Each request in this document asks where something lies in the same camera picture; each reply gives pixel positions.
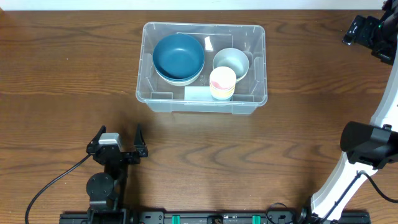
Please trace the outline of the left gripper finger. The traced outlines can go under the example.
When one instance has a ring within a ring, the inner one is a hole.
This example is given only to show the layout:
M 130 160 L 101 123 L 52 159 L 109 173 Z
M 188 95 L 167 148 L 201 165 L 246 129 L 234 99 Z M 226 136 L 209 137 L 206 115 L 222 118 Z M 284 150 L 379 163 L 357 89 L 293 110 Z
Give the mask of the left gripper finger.
M 134 137 L 134 147 L 139 157 L 148 157 L 148 148 L 146 146 L 144 137 L 142 135 L 142 129 L 140 124 L 138 124 L 136 128 L 136 135 Z
M 101 135 L 105 132 L 106 132 L 106 126 L 102 125 L 97 134 L 94 136 L 94 138 L 88 143 L 86 147 L 86 152 L 97 152 L 101 148 L 99 140 Z

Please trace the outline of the large cream bowl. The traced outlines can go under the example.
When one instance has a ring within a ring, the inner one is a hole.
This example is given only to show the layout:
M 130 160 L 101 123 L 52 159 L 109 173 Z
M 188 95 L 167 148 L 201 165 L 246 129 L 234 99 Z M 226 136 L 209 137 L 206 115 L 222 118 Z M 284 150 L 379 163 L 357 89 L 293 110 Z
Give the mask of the large cream bowl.
M 173 85 L 173 86 L 187 86 L 189 84 L 192 84 L 199 76 L 200 74 L 197 73 L 195 76 L 192 76 L 186 80 L 172 80 L 170 78 L 167 78 L 161 74 L 159 76 L 165 80 L 168 84 Z

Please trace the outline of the dark blue bowl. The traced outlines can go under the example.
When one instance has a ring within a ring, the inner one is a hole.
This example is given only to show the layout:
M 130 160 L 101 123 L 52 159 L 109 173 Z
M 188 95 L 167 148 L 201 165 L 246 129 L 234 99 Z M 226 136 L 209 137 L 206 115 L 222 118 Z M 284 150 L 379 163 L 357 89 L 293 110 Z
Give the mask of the dark blue bowl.
M 153 63 L 194 64 L 205 63 L 205 51 L 196 38 L 187 34 L 172 34 L 161 39 L 154 48 Z
M 204 63 L 201 65 L 194 65 L 194 64 L 167 64 L 167 65 L 160 65 L 155 64 L 154 68 L 155 71 L 167 78 L 172 80 L 186 80 L 192 76 L 195 76 L 197 73 L 201 73 L 204 67 Z

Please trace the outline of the cream cup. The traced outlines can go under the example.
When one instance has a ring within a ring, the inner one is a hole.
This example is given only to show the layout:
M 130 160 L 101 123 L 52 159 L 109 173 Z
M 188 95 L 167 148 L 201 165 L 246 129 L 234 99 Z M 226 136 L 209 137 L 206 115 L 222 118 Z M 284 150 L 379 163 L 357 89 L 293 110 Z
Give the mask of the cream cup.
M 218 97 L 224 97 L 224 96 L 230 96 L 230 95 L 233 96 L 232 93 L 231 93 L 231 94 L 228 94 L 228 95 L 219 95 L 219 94 L 212 93 L 211 95 L 213 95 L 213 96 L 218 96 Z

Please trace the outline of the yellow cup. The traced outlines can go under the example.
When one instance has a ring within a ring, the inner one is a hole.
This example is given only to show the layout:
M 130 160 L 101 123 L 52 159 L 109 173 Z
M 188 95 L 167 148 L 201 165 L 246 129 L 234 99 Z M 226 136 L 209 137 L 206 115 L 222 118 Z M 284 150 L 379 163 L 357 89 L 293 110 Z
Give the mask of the yellow cup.
M 228 94 L 234 93 L 234 90 L 235 90 L 234 85 L 228 89 L 219 89 L 219 88 L 215 87 L 214 85 L 210 84 L 211 94 L 215 93 L 215 94 L 219 94 L 219 95 L 228 95 Z
M 211 88 L 210 91 L 211 91 L 212 97 L 221 99 L 221 98 L 231 97 L 234 93 L 234 88 L 230 89 L 230 90 L 218 90 L 218 89 Z

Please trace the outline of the light blue cup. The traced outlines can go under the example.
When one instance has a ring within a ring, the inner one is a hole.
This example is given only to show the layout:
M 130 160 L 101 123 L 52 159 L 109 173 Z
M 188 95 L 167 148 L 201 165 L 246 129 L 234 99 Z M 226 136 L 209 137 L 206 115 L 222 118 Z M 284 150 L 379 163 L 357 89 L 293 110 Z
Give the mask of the light blue cup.
M 216 101 L 231 101 L 232 95 L 230 96 L 224 96 L 224 97 L 218 97 L 218 96 L 211 96 L 214 100 Z

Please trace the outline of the pink cup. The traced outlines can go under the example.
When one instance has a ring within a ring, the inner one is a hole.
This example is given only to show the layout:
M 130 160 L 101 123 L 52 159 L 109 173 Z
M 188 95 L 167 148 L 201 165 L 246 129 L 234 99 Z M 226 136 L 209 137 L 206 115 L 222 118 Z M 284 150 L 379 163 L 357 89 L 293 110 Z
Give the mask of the pink cup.
M 218 90 L 230 89 L 236 84 L 236 74 L 229 67 L 217 67 L 210 73 L 210 84 Z

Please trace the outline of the small grey bowl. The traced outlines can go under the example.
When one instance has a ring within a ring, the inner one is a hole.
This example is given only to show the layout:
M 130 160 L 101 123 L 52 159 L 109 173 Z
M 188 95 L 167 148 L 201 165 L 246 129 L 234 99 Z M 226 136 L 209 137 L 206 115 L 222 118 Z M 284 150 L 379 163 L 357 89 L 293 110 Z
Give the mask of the small grey bowl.
M 228 67 L 236 74 L 236 82 L 240 82 L 248 73 L 250 62 L 246 54 L 236 48 L 220 50 L 213 59 L 213 69 Z

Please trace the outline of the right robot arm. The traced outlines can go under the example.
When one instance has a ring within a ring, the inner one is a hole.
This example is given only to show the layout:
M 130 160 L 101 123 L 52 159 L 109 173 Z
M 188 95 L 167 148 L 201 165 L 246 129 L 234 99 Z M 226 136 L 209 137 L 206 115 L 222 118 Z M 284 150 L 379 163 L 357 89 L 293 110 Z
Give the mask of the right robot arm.
M 309 201 L 304 223 L 337 223 L 351 197 L 378 170 L 397 162 L 397 14 L 356 16 L 343 43 L 360 44 L 392 65 L 386 89 L 369 124 L 350 121 L 344 128 L 340 159 L 331 175 Z

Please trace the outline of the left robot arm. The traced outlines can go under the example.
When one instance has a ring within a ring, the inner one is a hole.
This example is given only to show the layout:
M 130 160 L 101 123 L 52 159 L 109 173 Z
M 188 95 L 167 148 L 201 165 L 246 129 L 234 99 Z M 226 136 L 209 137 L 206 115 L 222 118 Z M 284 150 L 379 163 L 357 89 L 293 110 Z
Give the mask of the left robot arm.
M 118 133 L 107 133 L 102 126 L 87 145 L 86 152 L 93 160 L 104 166 L 104 171 L 94 174 L 86 184 L 90 198 L 89 224 L 119 223 L 131 220 L 129 210 L 123 208 L 124 191 L 128 178 L 128 166 L 141 163 L 149 155 L 141 127 L 136 128 L 134 145 L 130 151 L 122 152 Z

